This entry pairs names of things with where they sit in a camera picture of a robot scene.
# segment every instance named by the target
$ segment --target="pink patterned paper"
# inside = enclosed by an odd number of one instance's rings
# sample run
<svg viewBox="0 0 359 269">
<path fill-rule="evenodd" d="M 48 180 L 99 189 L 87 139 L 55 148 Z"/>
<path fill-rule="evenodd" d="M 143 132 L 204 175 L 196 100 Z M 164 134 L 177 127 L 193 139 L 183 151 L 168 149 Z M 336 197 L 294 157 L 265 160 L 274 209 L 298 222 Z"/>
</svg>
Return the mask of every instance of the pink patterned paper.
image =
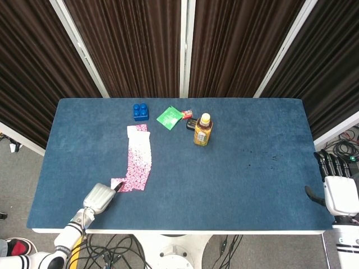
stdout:
<svg viewBox="0 0 359 269">
<path fill-rule="evenodd" d="M 120 192 L 130 192 L 133 189 L 143 191 L 151 171 L 150 132 L 147 125 L 141 124 L 127 127 L 128 134 L 128 167 L 125 178 L 112 178 L 111 188 L 120 182 L 125 184 Z"/>
</svg>

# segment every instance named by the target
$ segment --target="brown curtain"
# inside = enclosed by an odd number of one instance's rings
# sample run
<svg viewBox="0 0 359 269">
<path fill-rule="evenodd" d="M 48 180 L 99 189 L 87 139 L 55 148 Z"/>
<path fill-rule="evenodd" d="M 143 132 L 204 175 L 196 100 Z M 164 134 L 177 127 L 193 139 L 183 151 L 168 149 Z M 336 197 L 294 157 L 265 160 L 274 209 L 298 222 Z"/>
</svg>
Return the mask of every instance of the brown curtain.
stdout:
<svg viewBox="0 0 359 269">
<path fill-rule="evenodd" d="M 304 0 L 197 0 L 190 97 L 253 97 Z"/>
<path fill-rule="evenodd" d="M 359 111 L 359 2 L 319 0 L 261 97 L 303 100 L 314 139 Z"/>
<path fill-rule="evenodd" d="M 48 0 L 0 1 L 0 121 L 46 148 L 65 97 L 101 97 Z"/>
<path fill-rule="evenodd" d="M 111 97 L 178 97 L 181 0 L 65 0 Z"/>
</svg>

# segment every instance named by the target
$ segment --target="green sachet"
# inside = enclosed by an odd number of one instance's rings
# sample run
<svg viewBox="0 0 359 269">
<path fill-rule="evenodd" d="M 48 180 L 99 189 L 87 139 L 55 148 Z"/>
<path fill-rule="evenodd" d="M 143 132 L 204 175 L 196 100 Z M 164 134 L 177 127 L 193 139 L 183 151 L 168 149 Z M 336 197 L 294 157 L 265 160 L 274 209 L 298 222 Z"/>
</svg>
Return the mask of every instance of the green sachet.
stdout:
<svg viewBox="0 0 359 269">
<path fill-rule="evenodd" d="M 182 112 L 178 111 L 173 106 L 170 106 L 157 118 L 157 120 L 167 129 L 171 130 L 182 117 Z"/>
</svg>

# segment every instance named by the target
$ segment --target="bottle cap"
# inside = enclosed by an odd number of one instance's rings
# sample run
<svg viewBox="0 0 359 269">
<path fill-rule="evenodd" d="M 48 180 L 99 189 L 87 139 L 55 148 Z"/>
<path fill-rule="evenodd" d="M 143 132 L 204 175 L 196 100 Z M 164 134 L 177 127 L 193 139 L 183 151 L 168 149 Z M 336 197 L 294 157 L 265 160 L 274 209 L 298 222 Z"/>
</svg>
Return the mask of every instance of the bottle cap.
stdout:
<svg viewBox="0 0 359 269">
<path fill-rule="evenodd" d="M 205 123 L 205 124 L 209 123 L 210 120 L 211 120 L 211 116 L 208 113 L 202 114 L 201 121 L 203 123 Z"/>
</svg>

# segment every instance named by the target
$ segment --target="yellow cable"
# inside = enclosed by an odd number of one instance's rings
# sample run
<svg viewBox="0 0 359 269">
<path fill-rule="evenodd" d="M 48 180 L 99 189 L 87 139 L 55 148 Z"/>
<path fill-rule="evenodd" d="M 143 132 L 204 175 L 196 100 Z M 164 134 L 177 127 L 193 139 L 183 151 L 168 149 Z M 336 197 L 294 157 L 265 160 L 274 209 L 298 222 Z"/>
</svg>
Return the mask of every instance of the yellow cable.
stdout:
<svg viewBox="0 0 359 269">
<path fill-rule="evenodd" d="M 76 242 L 76 244 L 75 244 L 75 247 L 74 247 L 74 251 L 72 251 L 72 257 L 71 257 L 71 259 L 70 259 L 70 263 L 72 263 L 74 260 L 76 260 L 78 257 L 79 257 L 79 255 L 80 255 L 80 251 L 79 251 L 79 248 L 77 248 L 76 249 L 76 247 L 79 245 L 79 244 L 81 244 L 81 242 L 82 242 L 82 237 Z M 77 260 L 70 266 L 70 269 L 76 269 L 76 267 L 77 267 Z"/>
</svg>

